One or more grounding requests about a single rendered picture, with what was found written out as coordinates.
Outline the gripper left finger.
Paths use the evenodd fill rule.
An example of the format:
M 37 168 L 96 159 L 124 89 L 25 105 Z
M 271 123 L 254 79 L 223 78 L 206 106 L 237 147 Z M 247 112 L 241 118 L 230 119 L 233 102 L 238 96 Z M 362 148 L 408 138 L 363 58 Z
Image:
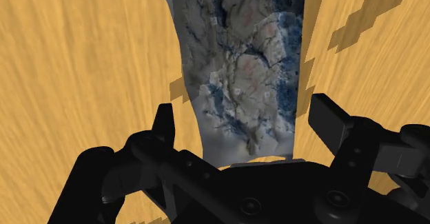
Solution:
M 143 192 L 171 224 L 221 224 L 157 174 L 174 146 L 172 105 L 159 105 L 151 130 L 130 135 L 122 149 L 91 147 L 77 157 L 47 224 L 116 224 L 125 198 Z

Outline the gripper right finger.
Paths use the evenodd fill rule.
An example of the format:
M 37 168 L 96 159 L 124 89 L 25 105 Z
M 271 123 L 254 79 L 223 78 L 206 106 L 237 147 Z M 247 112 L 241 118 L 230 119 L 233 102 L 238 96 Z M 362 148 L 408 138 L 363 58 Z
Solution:
M 311 195 L 314 214 L 430 214 L 430 127 L 399 132 L 313 94 L 308 122 L 334 154 Z

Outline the grey blue patterned robot stand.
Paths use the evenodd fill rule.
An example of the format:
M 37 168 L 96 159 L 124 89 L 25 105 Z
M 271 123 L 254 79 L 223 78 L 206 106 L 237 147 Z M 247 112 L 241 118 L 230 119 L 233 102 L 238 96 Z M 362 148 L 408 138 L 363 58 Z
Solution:
M 203 159 L 291 160 L 305 0 L 166 0 Z

